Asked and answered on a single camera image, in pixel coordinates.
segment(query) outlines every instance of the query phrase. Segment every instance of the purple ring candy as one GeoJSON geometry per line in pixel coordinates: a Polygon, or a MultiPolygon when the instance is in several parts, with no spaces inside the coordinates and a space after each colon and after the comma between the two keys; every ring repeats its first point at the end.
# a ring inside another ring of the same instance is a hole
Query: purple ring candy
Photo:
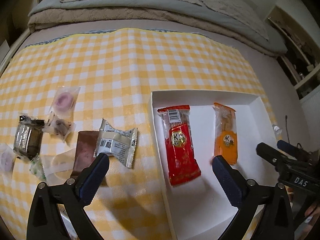
{"type": "Polygon", "coordinates": [[[69,92],[63,92],[60,95],[57,96],[57,99],[55,100],[55,108],[57,111],[60,112],[67,112],[73,105],[73,95],[71,95],[69,92]]]}

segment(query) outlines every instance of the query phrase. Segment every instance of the tablecloth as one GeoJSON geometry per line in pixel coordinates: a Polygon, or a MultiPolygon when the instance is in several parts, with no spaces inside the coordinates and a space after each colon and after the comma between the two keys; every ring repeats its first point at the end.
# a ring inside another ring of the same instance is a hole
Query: tablecloth
{"type": "MultiPolygon", "coordinates": [[[[0,142],[13,146],[19,113],[46,118],[60,86],[79,86],[76,131],[68,144],[45,134],[41,155],[76,146],[77,132],[98,130],[101,119],[126,130],[138,127],[133,169],[111,158],[107,185],[85,210],[105,239],[170,239],[148,122],[150,92],[164,89],[227,90],[270,103],[238,50],[191,33],[125,28],[75,34],[29,46],[14,56],[0,79],[0,142]]],[[[0,214],[17,240],[26,238],[38,179],[17,160],[12,179],[0,178],[0,214]]]]}

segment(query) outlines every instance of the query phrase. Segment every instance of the brown package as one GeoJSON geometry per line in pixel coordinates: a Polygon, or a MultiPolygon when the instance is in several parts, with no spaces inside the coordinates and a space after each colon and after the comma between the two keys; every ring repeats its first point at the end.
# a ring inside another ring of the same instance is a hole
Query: brown package
{"type": "Polygon", "coordinates": [[[80,131],[78,132],[78,141],[76,146],[75,164],[71,173],[71,178],[79,176],[80,172],[91,165],[94,161],[94,150],[97,146],[98,131],[80,131]]]}

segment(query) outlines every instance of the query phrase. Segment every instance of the metal bolt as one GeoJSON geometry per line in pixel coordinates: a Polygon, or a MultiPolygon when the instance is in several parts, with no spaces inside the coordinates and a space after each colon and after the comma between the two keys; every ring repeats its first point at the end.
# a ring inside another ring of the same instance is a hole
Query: metal bolt
{"type": "Polygon", "coordinates": [[[250,186],[254,186],[254,185],[256,185],[256,182],[255,182],[254,179],[248,179],[247,180],[247,184],[250,185],[250,186]]]}
{"type": "Polygon", "coordinates": [[[279,187],[280,189],[284,189],[283,183],[279,182],[279,183],[278,183],[278,187],[279,187]]]}
{"type": "Polygon", "coordinates": [[[38,185],[38,188],[39,188],[39,189],[42,189],[42,188],[44,188],[44,187],[45,187],[45,183],[44,183],[44,182],[39,183],[39,185],[38,185]]]}
{"type": "Polygon", "coordinates": [[[72,185],[76,180],[74,178],[67,179],[67,184],[72,185]]]}

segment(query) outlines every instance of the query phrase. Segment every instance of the orange snack package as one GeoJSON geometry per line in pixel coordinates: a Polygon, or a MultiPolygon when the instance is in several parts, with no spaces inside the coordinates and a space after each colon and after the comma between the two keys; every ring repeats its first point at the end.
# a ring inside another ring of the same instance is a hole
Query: orange snack package
{"type": "Polygon", "coordinates": [[[214,103],[213,108],[216,113],[214,156],[222,155],[230,165],[234,165],[238,159],[236,111],[219,103],[214,103]]]}

